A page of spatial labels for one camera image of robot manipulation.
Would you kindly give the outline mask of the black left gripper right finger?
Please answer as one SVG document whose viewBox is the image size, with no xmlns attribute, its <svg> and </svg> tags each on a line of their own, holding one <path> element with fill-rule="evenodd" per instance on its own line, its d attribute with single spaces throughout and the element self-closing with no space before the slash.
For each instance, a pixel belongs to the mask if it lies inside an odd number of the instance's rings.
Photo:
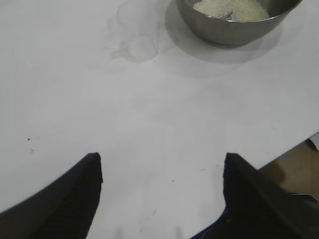
<svg viewBox="0 0 319 239">
<path fill-rule="evenodd" d="M 297 198 L 236 153 L 226 154 L 225 210 L 198 239 L 317 239 L 319 204 Z"/>
</svg>

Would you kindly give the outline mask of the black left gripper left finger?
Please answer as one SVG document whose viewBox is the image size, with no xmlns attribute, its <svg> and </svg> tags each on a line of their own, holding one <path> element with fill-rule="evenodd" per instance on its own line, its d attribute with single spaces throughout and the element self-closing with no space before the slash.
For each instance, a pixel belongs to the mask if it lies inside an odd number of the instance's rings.
<svg viewBox="0 0 319 239">
<path fill-rule="evenodd" d="M 0 214 L 2 239 L 84 239 L 103 183 L 101 157 L 89 153 L 47 187 Z"/>
</svg>

